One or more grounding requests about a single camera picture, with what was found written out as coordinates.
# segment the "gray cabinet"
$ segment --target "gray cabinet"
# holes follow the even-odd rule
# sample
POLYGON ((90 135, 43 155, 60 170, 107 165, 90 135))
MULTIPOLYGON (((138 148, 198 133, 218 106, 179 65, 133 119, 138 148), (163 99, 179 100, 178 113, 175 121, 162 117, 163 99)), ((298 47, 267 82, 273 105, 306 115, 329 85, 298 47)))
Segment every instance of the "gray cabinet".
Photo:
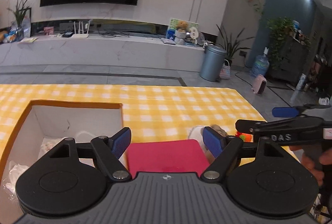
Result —
POLYGON ((296 85, 303 72, 308 56, 308 50, 296 39, 288 38, 280 51, 282 61, 277 70, 269 69, 268 75, 272 78, 288 81, 296 85))

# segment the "metal screw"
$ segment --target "metal screw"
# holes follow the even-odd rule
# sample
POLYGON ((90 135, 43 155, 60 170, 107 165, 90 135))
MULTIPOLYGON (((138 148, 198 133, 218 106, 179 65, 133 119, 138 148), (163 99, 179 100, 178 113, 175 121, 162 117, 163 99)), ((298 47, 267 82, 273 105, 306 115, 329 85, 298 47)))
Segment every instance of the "metal screw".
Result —
POLYGON ((217 171, 209 170, 204 173, 204 177, 209 180, 217 179, 220 174, 217 171))
POLYGON ((129 176, 129 173, 125 170, 117 170, 113 173, 115 179, 126 179, 129 176))

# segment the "human hand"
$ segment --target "human hand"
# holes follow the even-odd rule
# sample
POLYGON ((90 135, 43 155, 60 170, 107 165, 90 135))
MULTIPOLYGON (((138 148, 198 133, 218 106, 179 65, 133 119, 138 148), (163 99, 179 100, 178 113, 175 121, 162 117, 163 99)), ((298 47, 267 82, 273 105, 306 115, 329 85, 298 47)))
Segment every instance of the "human hand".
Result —
MULTIPOLYGON (((292 151, 297 151, 302 149, 301 146, 289 146, 290 150, 292 151)), ((321 156, 319 157, 319 162, 322 165, 331 165, 332 164, 332 148, 325 151, 321 156)), ((301 164, 308 170, 310 171, 313 176, 317 179, 318 185, 321 186, 323 184, 323 178, 324 178, 324 172, 321 170, 316 170, 315 169, 315 163, 314 161, 307 157, 305 153, 302 154, 301 158, 301 164)))

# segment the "teddy bear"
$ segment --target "teddy bear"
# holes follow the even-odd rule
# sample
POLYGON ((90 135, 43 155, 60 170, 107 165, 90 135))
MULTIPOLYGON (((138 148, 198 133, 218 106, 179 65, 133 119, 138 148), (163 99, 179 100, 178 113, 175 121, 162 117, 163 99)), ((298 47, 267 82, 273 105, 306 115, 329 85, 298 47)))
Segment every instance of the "teddy bear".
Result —
POLYGON ((188 27, 188 23, 186 21, 178 21, 176 26, 177 31, 179 32, 186 32, 188 27))

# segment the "potted plant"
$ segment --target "potted plant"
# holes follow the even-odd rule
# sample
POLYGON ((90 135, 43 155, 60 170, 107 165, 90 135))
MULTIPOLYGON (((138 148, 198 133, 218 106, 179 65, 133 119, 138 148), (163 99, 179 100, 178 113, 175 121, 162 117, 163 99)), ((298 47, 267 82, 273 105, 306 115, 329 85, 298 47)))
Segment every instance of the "potted plant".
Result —
POLYGON ((13 12, 14 16, 15 16, 15 20, 17 23, 17 28, 15 31, 15 35, 16 35, 16 40, 17 41, 21 41, 24 37, 23 34, 23 29, 22 29, 22 21, 25 17, 25 14, 28 11, 29 6, 26 6, 26 2, 28 0, 17 0, 16 6, 15 6, 15 10, 12 10, 10 8, 7 8, 9 11, 13 12))
POLYGON ((224 31, 224 34, 222 32, 222 30, 220 29, 220 27, 217 25, 220 35, 222 37, 223 40, 223 45, 219 44, 221 47, 223 47, 225 49, 225 51, 227 52, 225 59, 227 59, 229 61, 229 64, 232 64, 232 59, 234 57, 234 54, 238 51, 238 50, 249 50, 250 48, 248 47, 239 47, 242 41, 248 40, 248 39, 253 39, 254 37, 249 37, 249 38, 245 38, 245 39, 239 39, 239 37, 241 36, 241 34, 243 33, 245 28, 242 28, 242 30, 238 33, 238 35, 236 36, 235 39, 233 39, 232 37, 232 33, 229 35, 229 37, 227 36, 227 33, 225 31, 224 26, 222 25, 221 28, 224 31))
POLYGON ((282 61, 280 50, 284 46, 287 37, 291 35, 295 29, 293 21, 288 17, 268 20, 268 28, 271 29, 268 58, 271 68, 276 70, 282 61))

